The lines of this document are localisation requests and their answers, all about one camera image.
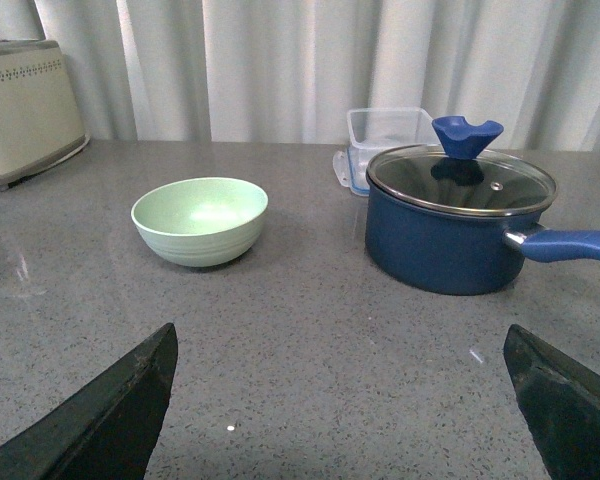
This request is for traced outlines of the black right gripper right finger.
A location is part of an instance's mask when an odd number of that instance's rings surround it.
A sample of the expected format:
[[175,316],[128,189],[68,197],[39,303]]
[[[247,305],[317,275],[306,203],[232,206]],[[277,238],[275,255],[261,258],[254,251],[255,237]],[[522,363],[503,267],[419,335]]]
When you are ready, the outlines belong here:
[[503,356],[549,476],[600,479],[600,375],[517,324]]

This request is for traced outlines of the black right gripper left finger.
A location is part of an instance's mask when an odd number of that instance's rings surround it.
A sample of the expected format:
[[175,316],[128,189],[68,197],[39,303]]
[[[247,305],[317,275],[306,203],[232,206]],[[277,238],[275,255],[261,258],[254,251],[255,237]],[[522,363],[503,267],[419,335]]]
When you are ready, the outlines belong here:
[[141,479],[170,404],[178,339],[167,323],[0,446],[0,479]]

